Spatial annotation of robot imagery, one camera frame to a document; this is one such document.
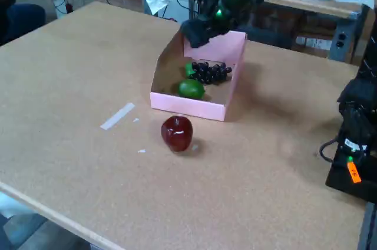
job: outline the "dark grape cluster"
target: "dark grape cluster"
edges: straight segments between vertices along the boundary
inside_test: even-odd
[[[197,80],[202,84],[224,82],[228,77],[228,73],[231,73],[232,71],[232,69],[230,67],[226,67],[226,64],[223,62],[221,65],[216,64],[214,66],[209,66],[208,62],[193,62],[192,66],[195,73],[191,74],[189,78]]]

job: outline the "person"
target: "person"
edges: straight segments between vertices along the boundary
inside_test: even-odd
[[[0,45],[43,26],[45,19],[46,13],[39,5],[0,0]]]

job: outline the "metal table leg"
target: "metal table leg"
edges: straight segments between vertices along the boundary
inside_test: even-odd
[[[7,223],[7,219],[0,215],[0,249],[2,250],[10,250],[11,243],[4,231],[4,225]]]

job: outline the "cork table surface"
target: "cork table surface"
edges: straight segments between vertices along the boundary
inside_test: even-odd
[[[189,117],[177,156],[149,92],[178,28],[94,3],[1,47],[0,191],[104,249],[356,249],[365,203],[318,148],[357,68],[248,42],[227,121]]]

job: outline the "cardboard box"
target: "cardboard box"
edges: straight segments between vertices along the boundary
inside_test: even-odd
[[[176,33],[157,61],[150,93],[152,108],[224,121],[241,72],[245,44],[245,33],[231,31],[192,48],[181,32]],[[224,62],[233,71],[226,82],[205,85],[203,100],[179,97],[178,86],[186,79],[184,66],[193,61]]]

